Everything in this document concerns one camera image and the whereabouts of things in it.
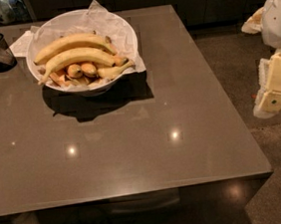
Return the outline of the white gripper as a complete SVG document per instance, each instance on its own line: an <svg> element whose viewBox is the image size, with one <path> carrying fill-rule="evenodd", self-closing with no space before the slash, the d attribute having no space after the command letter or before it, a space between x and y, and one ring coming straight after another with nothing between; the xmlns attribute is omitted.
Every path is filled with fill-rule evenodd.
<svg viewBox="0 0 281 224"><path fill-rule="evenodd" d="M258 83L254 106L254 116L269 118L281 112L281 48L270 59L259 62Z"/></svg>

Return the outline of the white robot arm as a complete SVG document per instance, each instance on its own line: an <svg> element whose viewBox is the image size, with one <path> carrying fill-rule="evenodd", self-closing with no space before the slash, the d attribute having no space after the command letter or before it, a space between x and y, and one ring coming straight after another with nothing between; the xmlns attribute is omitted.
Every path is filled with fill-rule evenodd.
<svg viewBox="0 0 281 224"><path fill-rule="evenodd" d="M247 34L260 33L263 43L275 49L269 60L260 60L254 116L272 117L281 110L281 0L266 0L249 19L241 31Z"/></svg>

